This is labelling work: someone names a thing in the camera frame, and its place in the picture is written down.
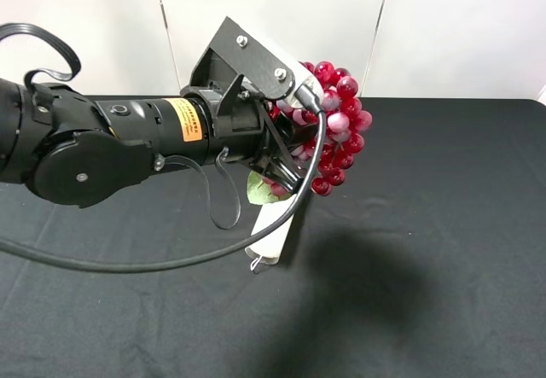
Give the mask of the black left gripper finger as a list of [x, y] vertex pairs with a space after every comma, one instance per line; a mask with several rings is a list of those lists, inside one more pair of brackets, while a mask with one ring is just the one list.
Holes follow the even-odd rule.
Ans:
[[270, 117], [288, 150], [294, 150], [316, 138], [317, 125], [298, 125], [283, 113], [271, 114]]

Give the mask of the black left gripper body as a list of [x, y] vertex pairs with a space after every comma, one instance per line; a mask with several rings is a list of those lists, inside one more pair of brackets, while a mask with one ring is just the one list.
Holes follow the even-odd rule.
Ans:
[[226, 150], [227, 161], [296, 193], [305, 170], [296, 166], [268, 114], [288, 95], [293, 75], [262, 40], [225, 18], [181, 95], [204, 112], [212, 155]]

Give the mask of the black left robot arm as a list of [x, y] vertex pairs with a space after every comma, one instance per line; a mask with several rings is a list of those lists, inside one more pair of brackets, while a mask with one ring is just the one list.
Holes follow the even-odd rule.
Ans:
[[1, 83], [1, 179], [59, 205], [86, 208], [120, 189], [190, 166], [239, 163], [294, 193], [303, 170], [292, 152], [316, 135], [275, 102], [316, 112], [323, 89], [302, 64], [225, 19], [178, 96], [97, 100], [69, 82], [81, 64], [62, 40], [39, 26], [8, 23], [3, 38], [33, 36], [67, 62], [50, 82]]

